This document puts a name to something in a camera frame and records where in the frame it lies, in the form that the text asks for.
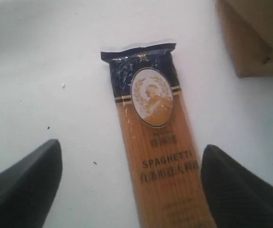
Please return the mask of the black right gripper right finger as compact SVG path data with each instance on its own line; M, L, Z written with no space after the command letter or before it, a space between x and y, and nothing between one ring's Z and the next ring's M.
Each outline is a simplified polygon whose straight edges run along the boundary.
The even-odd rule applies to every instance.
M204 149L201 181L219 228L273 228L273 186L219 147Z

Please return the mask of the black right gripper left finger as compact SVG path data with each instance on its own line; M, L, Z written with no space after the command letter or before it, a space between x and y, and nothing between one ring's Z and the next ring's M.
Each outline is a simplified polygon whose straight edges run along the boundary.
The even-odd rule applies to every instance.
M0 228L41 228L59 189L62 151L50 139L0 173Z

